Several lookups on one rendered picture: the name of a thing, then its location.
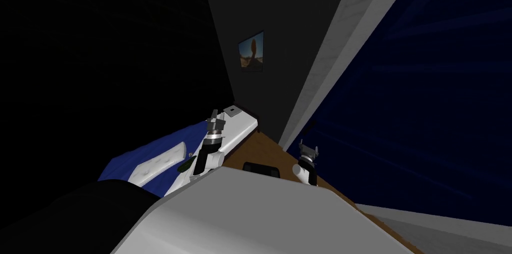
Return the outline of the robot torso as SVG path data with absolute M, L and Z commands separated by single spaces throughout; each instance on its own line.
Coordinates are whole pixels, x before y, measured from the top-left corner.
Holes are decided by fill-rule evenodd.
M 413 254 L 334 192 L 220 167 L 159 199 L 112 254 Z

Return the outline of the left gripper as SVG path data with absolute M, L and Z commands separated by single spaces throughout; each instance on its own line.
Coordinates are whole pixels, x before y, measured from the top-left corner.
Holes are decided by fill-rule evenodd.
M 211 118 L 207 120 L 207 133 L 208 134 L 218 134 L 221 133 L 223 129 L 225 129 L 225 120 L 226 113 L 221 113 L 218 116 L 218 110 L 214 109 L 211 115 Z

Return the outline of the dark blue door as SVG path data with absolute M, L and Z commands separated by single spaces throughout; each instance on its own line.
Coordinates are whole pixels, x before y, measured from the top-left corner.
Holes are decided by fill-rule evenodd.
M 396 0 L 299 141 L 357 204 L 512 226 L 512 0 Z

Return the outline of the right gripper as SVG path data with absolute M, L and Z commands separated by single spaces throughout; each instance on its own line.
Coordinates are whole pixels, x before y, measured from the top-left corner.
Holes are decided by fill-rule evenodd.
M 319 155 L 318 146 L 315 149 L 303 148 L 303 140 L 299 141 L 300 159 L 314 163 L 315 159 Z

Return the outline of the framed picture on wall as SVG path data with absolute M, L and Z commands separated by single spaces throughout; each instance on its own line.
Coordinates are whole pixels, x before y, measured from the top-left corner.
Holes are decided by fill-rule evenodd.
M 242 72 L 263 72 L 264 37 L 264 31 L 260 31 L 238 44 Z

